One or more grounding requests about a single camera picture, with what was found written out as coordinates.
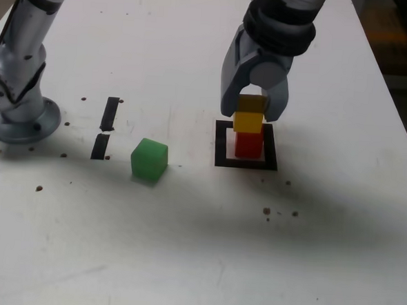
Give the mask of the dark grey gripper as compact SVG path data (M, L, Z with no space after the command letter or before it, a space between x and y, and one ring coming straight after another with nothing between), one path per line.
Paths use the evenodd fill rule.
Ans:
M267 58L274 62L263 62ZM231 117L237 110L239 93L250 83L261 87L267 96L264 117L267 122L280 118L288 104L288 78L285 68L292 66L294 57L281 56L253 41L243 25L240 25L228 47L221 69L222 115Z

